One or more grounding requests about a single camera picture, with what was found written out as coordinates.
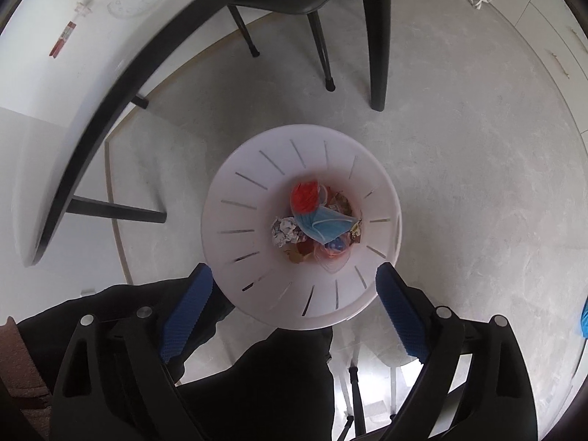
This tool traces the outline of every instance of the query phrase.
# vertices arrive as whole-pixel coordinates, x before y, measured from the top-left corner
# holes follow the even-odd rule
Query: black pants
[[[141,286],[110,287],[28,318],[18,324],[18,329],[41,377],[53,392],[65,350],[83,315],[91,313],[106,321],[131,316],[146,305],[169,311],[192,279],[190,276]],[[168,365],[174,380],[183,375],[183,362],[213,337],[216,323],[232,309],[214,284],[186,348]],[[179,392],[212,441],[329,441],[334,393],[326,362],[332,336],[331,328],[277,329],[267,340],[249,348],[228,370],[183,384]]]

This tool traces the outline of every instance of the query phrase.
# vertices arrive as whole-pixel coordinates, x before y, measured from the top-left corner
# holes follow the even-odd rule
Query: white plastic trash bin
[[[272,244],[274,219],[290,215],[290,191],[309,179],[342,191],[362,218],[361,243],[335,274],[314,260],[293,264]],[[242,144],[213,179],[202,215],[205,257],[223,293],[248,315],[290,330],[363,310],[376,296],[377,268],[396,263],[401,237],[401,206],[385,169],[360,143],[321,126],[282,126]]]

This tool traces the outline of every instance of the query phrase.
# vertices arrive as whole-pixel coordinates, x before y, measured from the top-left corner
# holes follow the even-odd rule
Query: silver screw
[[[151,316],[152,313],[153,311],[151,310],[151,307],[141,307],[139,310],[137,310],[137,317],[147,318]]]
[[[439,318],[451,318],[451,310],[447,307],[437,307],[436,311]]]
[[[93,321],[94,317],[92,315],[84,315],[79,322],[83,326],[88,326],[91,325]]]
[[[505,317],[503,317],[502,315],[496,315],[494,317],[494,323],[496,323],[496,325],[498,325],[498,326],[504,327],[504,326],[508,325],[509,321]]]

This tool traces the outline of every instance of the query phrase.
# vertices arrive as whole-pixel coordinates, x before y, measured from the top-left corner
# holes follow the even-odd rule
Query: floor
[[[467,0],[392,0],[386,110],[368,105],[361,0],[321,11],[337,89],[329,93],[304,17],[251,25],[205,51],[149,95],[109,142],[114,200],[165,208],[164,225],[121,222],[134,283],[187,275],[202,261],[200,216],[229,154],[274,126],[311,123],[364,144],[388,171],[404,233],[408,284],[462,318],[509,318],[531,377],[540,432],[560,409],[583,343],[588,157],[547,70],[496,10]],[[234,311],[186,365],[184,381],[229,367],[272,331]],[[334,327],[330,362],[339,434],[358,362],[369,430],[408,392],[412,360],[376,299]],[[464,381],[467,360],[454,384]]]

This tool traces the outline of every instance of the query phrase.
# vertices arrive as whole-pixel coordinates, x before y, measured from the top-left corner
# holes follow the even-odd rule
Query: drawer handle
[[[555,61],[557,61],[557,63],[559,64],[559,67],[562,69],[563,74],[566,75],[566,77],[569,79],[570,78],[570,75],[567,74],[567,71],[563,67],[563,64],[561,64],[561,62],[560,62],[559,58],[557,57],[557,55],[554,52],[552,52],[552,51],[549,51],[549,52],[555,58]]]
[[[576,30],[574,28],[570,28],[571,32],[576,35],[576,38],[578,38],[578,41],[581,43],[581,45],[584,47],[584,51],[588,53],[588,47],[586,47],[586,43],[584,43],[584,40],[582,38],[580,38],[580,35],[578,35],[576,33]]]

